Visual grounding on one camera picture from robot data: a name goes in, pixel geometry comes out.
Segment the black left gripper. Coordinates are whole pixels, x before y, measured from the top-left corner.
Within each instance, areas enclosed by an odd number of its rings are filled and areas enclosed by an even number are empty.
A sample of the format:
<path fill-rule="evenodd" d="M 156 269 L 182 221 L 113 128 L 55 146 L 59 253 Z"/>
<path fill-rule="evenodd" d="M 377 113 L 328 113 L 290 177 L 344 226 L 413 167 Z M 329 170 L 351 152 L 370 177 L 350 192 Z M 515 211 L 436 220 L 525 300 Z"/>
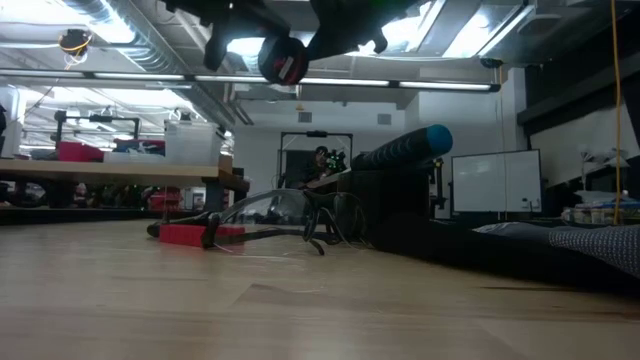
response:
<path fill-rule="evenodd" d="M 232 40 L 289 36 L 291 30 L 290 24 L 271 10 L 264 0 L 162 1 L 168 11 L 186 12 L 197 17 L 201 26 L 212 26 L 203 59 L 209 70 L 217 70 L 221 66 Z"/>

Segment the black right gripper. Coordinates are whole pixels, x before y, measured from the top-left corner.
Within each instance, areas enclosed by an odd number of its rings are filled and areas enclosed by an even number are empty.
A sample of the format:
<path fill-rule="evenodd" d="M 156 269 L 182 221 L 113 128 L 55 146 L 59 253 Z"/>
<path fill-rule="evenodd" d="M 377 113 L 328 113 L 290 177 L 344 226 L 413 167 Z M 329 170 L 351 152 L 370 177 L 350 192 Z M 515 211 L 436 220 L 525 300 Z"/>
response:
<path fill-rule="evenodd" d="M 388 46 L 382 28 L 407 15 L 418 15 L 429 0 L 309 0 L 319 28 L 307 45 L 309 59 L 357 50 L 370 41 L 380 53 Z"/>

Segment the overhead light bar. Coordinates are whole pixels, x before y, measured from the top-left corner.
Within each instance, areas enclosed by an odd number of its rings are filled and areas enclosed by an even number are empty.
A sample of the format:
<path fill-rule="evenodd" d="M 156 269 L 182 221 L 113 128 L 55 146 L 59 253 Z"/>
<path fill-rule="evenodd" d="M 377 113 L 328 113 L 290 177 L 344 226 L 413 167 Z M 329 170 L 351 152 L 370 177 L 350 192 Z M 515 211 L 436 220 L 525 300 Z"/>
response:
<path fill-rule="evenodd" d="M 128 72 L 96 72 L 70 70 L 37 70 L 0 68 L 0 76 L 30 77 L 53 79 L 114 80 L 138 82 L 170 82 L 170 83 L 238 83 L 261 84 L 268 81 L 258 76 L 246 75 L 196 75 L 196 74 L 160 74 L 160 73 L 128 73 Z M 442 81 L 403 81 L 344 78 L 303 78 L 299 85 L 310 86 L 347 86 L 389 89 L 407 89 L 424 91 L 453 91 L 495 93 L 501 89 L 500 84 L 462 83 Z"/>

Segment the person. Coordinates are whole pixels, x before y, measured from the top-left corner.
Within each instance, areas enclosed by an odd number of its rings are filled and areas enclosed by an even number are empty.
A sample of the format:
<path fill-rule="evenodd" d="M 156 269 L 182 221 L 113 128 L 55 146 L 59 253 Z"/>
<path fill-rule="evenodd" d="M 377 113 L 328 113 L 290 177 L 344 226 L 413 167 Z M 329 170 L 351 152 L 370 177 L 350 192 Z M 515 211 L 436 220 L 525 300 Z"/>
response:
<path fill-rule="evenodd" d="M 319 146 L 315 149 L 312 161 L 303 171 L 299 189 L 305 189 L 309 183 L 313 183 L 333 174 L 343 172 L 347 169 L 345 164 L 346 155 L 336 149 L 329 151 L 326 146 Z"/>

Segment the translucent plastic storage box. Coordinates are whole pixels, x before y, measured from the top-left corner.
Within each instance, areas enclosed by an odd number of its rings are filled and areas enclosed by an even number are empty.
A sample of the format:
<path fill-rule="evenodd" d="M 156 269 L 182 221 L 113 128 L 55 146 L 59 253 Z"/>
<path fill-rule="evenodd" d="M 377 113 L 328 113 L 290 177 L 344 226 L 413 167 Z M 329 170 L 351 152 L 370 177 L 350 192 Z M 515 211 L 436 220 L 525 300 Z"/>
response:
<path fill-rule="evenodd" d="M 165 160 L 173 165 L 216 166 L 221 139 L 213 123 L 165 122 Z"/>

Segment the clear safety glasses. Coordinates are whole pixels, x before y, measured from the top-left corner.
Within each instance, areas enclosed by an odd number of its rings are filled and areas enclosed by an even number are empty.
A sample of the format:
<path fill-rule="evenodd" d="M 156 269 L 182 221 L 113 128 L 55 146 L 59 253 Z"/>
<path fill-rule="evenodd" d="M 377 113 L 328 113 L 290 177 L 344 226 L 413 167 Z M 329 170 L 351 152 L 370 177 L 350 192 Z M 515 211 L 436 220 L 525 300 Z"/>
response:
<path fill-rule="evenodd" d="M 221 212 L 206 211 L 196 216 L 170 220 L 163 218 L 146 228 L 159 241 L 161 225 L 202 225 L 211 231 L 219 226 L 244 226 L 241 235 L 212 241 L 212 247 L 229 251 L 249 241 L 278 236 L 295 236 L 311 245 L 318 254 L 324 245 L 360 243 L 367 245 L 365 211 L 352 194 L 318 194 L 308 190 L 278 189 L 247 197 Z"/>

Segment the red storage crate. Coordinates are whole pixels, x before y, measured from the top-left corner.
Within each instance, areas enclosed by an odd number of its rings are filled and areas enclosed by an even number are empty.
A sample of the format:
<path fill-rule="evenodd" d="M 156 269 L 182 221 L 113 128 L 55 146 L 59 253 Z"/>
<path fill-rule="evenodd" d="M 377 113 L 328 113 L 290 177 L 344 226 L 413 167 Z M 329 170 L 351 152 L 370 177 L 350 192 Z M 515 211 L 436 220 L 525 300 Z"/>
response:
<path fill-rule="evenodd" d="M 181 210 L 182 193 L 176 187 L 155 189 L 147 199 L 147 209 L 155 212 L 174 212 Z"/>

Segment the long wooden workbench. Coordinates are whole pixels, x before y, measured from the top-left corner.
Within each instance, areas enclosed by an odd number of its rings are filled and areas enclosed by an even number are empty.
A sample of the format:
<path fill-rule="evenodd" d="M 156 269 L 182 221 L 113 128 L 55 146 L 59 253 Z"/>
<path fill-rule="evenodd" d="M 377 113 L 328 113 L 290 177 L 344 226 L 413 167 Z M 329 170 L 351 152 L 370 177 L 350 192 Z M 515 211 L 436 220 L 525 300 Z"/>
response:
<path fill-rule="evenodd" d="M 206 188 L 204 209 L 221 211 L 224 190 L 243 198 L 250 185 L 242 177 L 216 166 L 144 163 L 96 163 L 0 159 L 0 175 L 89 184 L 139 184 Z"/>

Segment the small red bin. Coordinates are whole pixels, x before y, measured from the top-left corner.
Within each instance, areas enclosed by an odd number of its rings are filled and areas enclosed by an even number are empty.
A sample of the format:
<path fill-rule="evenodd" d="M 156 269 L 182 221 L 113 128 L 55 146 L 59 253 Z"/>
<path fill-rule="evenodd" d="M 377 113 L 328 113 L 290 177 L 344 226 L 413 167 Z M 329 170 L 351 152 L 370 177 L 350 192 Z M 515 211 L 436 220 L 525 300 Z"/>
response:
<path fill-rule="evenodd" d="M 58 160 L 63 162 L 102 162 L 104 160 L 102 150 L 77 142 L 61 141 L 56 151 Z"/>

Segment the white whiteboard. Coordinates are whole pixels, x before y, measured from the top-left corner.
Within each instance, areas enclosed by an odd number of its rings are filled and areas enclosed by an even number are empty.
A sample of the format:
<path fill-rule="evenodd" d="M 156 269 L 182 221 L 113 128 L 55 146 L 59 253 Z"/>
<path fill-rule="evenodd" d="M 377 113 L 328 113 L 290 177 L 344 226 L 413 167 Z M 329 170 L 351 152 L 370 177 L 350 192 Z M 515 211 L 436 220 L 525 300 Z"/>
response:
<path fill-rule="evenodd" d="M 540 213 L 539 150 L 451 158 L 454 213 Z"/>

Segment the small red circuit board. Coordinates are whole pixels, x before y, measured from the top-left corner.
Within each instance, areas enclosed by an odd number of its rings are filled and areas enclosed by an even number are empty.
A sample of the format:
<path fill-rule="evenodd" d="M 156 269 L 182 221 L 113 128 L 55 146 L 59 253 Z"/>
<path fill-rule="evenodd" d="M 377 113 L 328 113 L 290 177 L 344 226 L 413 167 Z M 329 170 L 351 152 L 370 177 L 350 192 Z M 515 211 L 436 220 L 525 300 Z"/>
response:
<path fill-rule="evenodd" d="M 196 248 L 212 247 L 212 241 L 226 236 L 241 235 L 246 232 L 244 226 L 219 226 L 211 231 L 202 225 L 161 225 L 159 241 L 161 243 L 183 245 Z"/>

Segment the pile of assorted supplies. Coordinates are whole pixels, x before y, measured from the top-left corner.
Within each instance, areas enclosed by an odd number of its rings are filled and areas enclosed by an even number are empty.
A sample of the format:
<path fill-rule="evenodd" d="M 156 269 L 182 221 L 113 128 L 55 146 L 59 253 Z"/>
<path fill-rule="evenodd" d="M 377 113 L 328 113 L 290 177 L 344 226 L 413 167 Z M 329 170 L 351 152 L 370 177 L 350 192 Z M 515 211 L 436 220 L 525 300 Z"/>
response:
<path fill-rule="evenodd" d="M 596 225 L 640 224 L 640 201 L 621 200 L 577 204 L 561 213 L 565 222 Z"/>

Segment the black grey work glove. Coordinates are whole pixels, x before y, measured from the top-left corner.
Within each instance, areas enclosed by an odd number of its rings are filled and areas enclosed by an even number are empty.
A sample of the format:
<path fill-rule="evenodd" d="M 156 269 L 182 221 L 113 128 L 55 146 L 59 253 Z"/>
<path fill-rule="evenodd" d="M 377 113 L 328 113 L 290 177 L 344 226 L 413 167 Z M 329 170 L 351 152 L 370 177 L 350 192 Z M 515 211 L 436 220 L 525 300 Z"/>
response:
<path fill-rule="evenodd" d="M 476 228 L 396 214 L 369 227 L 384 252 L 465 270 L 640 299 L 640 225 L 503 222 Z"/>

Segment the blue black handled screwdriver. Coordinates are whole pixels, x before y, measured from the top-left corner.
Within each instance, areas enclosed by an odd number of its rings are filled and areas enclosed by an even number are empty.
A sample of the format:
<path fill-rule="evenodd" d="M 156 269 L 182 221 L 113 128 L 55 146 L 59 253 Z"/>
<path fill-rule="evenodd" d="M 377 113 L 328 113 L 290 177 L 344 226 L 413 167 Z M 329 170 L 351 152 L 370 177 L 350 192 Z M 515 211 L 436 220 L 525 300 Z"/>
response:
<path fill-rule="evenodd" d="M 339 175 L 337 190 L 428 192 L 428 163 L 453 147 L 453 136 L 444 125 L 429 125 L 405 133 L 351 162 L 347 175 Z"/>

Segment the black aluminium table frame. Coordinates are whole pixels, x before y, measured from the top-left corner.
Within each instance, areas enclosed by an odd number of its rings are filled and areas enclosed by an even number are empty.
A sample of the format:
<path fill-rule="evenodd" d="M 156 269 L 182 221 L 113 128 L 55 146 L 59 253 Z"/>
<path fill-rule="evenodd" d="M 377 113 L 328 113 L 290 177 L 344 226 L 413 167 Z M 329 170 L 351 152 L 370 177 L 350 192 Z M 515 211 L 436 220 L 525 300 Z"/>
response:
<path fill-rule="evenodd" d="M 135 209 L 0 208 L 0 226 L 160 219 L 161 212 Z"/>

